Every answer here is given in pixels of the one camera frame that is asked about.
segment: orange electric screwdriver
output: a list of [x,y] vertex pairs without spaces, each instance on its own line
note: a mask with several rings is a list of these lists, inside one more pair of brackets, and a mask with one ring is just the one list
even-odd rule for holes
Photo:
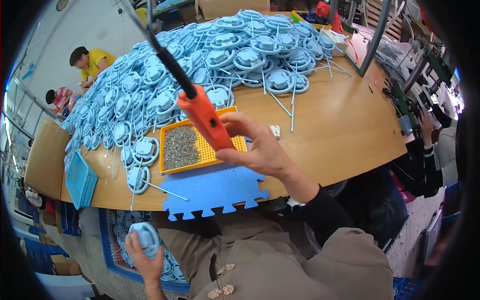
[[141,26],[145,37],[152,46],[158,58],[165,67],[177,79],[177,82],[183,89],[177,99],[177,105],[188,116],[200,134],[212,146],[215,151],[224,148],[234,148],[232,141],[228,135],[227,129],[215,112],[215,108],[208,99],[204,88],[194,85],[183,71],[177,61],[170,52],[160,46],[155,38],[155,34],[151,27],[152,20],[152,3],[147,1],[147,29]]

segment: brown pants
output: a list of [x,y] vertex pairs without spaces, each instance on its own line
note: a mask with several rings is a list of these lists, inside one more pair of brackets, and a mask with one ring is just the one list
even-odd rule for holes
[[[180,270],[188,283],[201,263],[210,261],[216,249],[229,248],[236,240],[248,239],[264,232],[282,232],[279,224],[260,216],[253,209],[244,209],[241,206],[236,209],[235,213],[222,214],[222,208],[217,208],[213,210],[213,217],[175,222],[168,220],[168,212],[154,213],[158,233],[180,264]],[[201,231],[203,228],[198,227],[204,226],[204,221],[215,224],[219,235],[206,238],[199,234],[198,229]],[[216,263],[225,265],[226,262],[222,260],[226,260],[227,256],[217,256]]]

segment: yellow perforated basket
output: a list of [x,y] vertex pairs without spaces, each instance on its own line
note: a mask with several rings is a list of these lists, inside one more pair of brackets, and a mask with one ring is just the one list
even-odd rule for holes
[[[231,106],[229,108],[219,109],[216,111],[217,115],[223,115],[229,111],[237,111],[236,106]],[[162,174],[173,174],[182,171],[203,168],[211,165],[216,165],[219,163],[223,163],[223,161],[218,160],[215,158],[215,151],[210,146],[210,144],[204,139],[204,137],[198,132],[197,128],[194,126],[193,129],[195,130],[195,134],[197,135],[197,140],[195,141],[195,146],[200,153],[200,161],[193,165],[184,166],[181,168],[175,168],[171,170],[165,170],[163,168],[163,148],[165,146],[165,133],[170,129],[177,128],[179,126],[191,125],[192,122],[190,120],[183,120],[181,122],[173,123],[171,125],[162,127],[160,129],[160,173]],[[231,138],[233,145],[238,151],[247,151],[247,145],[245,143],[245,139],[243,136],[236,136]]]

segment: person in yellow shirt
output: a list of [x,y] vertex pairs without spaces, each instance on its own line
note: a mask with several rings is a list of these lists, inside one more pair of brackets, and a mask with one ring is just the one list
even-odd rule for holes
[[70,55],[70,66],[80,69],[82,89],[86,91],[97,79],[98,75],[111,66],[117,58],[102,49],[91,49],[88,51],[81,46],[75,49]]

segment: yellow tray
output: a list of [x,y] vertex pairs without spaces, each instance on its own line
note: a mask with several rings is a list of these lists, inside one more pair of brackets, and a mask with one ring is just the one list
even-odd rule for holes
[[[237,107],[231,106],[229,108],[219,109],[216,111],[216,113],[217,115],[220,116],[229,111],[237,111]],[[193,170],[197,168],[203,168],[203,167],[223,163],[223,161],[215,158],[215,151],[210,146],[210,144],[204,139],[204,137],[198,132],[197,128],[194,126],[193,129],[195,130],[195,134],[197,135],[195,146],[197,147],[198,152],[200,153],[200,157],[201,157],[200,162],[193,165],[188,165],[188,166],[175,168],[171,170],[163,169],[163,147],[165,145],[165,133],[170,129],[174,129],[179,126],[191,125],[191,124],[192,122],[189,119],[187,119],[181,122],[173,123],[171,125],[162,127],[160,129],[160,173],[173,174],[173,173],[178,173],[178,172],[183,172],[187,170]],[[238,135],[238,136],[232,137],[231,140],[233,145],[238,151],[243,151],[243,152],[247,151],[247,144],[245,143],[245,139],[243,138],[243,136]]]
[[[292,11],[292,16],[291,18],[295,21],[295,23],[298,23],[298,22],[306,22],[302,17],[300,17],[300,15],[298,14],[298,12],[307,12],[308,11]],[[320,29],[332,29],[332,26],[330,24],[328,25],[323,25],[323,24],[314,24],[314,23],[311,23],[313,26],[315,26],[315,28],[317,28],[317,30],[320,30]]]

